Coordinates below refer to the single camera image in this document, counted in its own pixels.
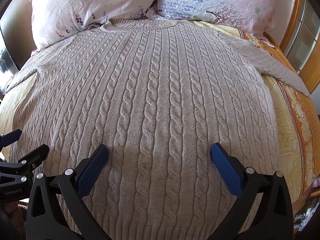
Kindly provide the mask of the beige cable knit sweater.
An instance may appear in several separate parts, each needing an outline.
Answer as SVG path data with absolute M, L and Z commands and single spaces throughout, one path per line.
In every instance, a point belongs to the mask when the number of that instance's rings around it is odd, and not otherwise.
M 232 197 L 209 152 L 219 142 L 258 172 L 278 169 L 272 96 L 262 75 L 308 95 L 252 42 L 188 21 L 112 20 L 36 52 L 11 81 L 1 124 L 21 129 L 17 160 L 49 146 L 40 170 L 109 160 L 85 203 L 112 239 L 204 239 Z

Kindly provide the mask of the yellow orange patterned bedsheet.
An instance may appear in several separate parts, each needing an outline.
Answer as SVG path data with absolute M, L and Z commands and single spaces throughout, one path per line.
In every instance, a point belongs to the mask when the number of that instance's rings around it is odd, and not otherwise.
M 274 39 L 264 33 L 269 44 L 236 28 L 215 25 L 207 22 L 189 21 L 200 27 L 215 29 L 228 36 L 248 40 L 256 47 L 265 50 L 286 68 L 295 72 Z M 20 83 L 9 97 L 1 103 L 1 132 L 12 130 L 12 122 L 18 106 L 26 99 L 35 81 L 35 74 Z M 296 201 L 312 184 L 319 174 L 316 161 L 319 160 L 319 146 L 314 149 L 314 139 L 319 139 L 319 120 L 316 110 L 307 96 L 289 88 L 274 77 L 263 76 L 270 89 L 280 142 L 280 170 L 284 172 L 292 202 Z

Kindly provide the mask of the pink floral left pillow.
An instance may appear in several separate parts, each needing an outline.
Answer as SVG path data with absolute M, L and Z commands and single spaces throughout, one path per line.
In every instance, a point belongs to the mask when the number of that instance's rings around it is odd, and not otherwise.
M 139 19 L 154 0 L 31 0 L 31 29 L 37 50 L 110 19 Z

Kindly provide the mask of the pink floral pillow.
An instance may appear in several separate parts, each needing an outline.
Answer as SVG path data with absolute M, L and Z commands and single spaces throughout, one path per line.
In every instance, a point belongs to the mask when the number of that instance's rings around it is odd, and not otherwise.
M 204 21 L 243 30 L 263 40 L 274 28 L 277 0 L 157 0 L 147 17 L 153 20 Z
M 31 29 L 37 50 L 110 19 L 139 19 L 154 0 L 31 0 Z

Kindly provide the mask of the wooden framed window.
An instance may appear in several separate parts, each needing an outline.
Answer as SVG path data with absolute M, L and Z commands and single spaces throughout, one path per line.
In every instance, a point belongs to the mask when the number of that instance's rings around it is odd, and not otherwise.
M 312 93 L 319 85 L 319 18 L 308 0 L 294 0 L 280 48 Z

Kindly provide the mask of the pink floral right pillow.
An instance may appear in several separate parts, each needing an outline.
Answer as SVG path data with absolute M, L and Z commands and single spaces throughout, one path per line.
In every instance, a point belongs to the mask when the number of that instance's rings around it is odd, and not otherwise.
M 153 20 L 204 21 L 243 30 L 263 40 L 274 28 L 277 0 L 157 0 L 147 17 Z

